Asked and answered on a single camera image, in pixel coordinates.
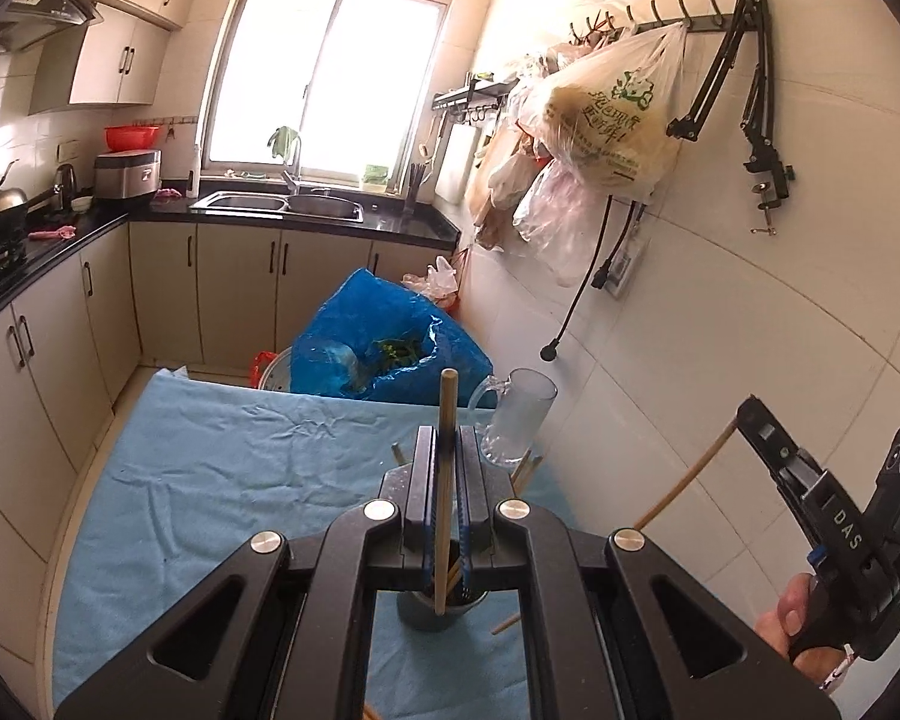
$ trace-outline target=stainless steel sink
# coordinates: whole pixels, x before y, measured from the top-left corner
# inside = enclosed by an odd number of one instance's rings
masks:
[[[282,194],[266,194],[260,191],[215,191],[191,208],[212,208],[214,211],[265,211],[280,214],[287,210],[287,199]]]
[[[330,194],[292,194],[287,197],[287,204],[289,208],[285,213],[302,217],[340,218],[356,223],[364,220],[364,209],[360,203]]]
[[[364,221],[360,203],[326,194],[266,194],[256,191],[215,191],[193,203],[191,208],[233,213],[264,213],[283,217],[327,218],[327,220]]]

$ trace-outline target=blue plastic bag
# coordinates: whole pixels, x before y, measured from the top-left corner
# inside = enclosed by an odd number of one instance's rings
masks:
[[[394,357],[395,347],[413,353]],[[290,391],[436,406],[445,367],[460,374],[461,406],[493,372],[480,346],[428,298],[360,269],[293,342]]]

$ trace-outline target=window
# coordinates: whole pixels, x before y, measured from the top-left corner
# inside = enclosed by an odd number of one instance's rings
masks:
[[[300,132],[310,178],[394,175],[449,0],[242,0],[211,105],[207,167],[274,172],[267,145]]]

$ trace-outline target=rice cooker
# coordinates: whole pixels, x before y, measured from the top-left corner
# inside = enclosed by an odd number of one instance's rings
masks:
[[[159,188],[160,152],[156,149],[111,151],[94,162],[96,199],[149,201]]]

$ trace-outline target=range hood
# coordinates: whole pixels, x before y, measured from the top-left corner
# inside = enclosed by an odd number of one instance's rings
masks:
[[[99,19],[88,0],[13,0],[0,15],[0,53],[21,52],[71,26]]]

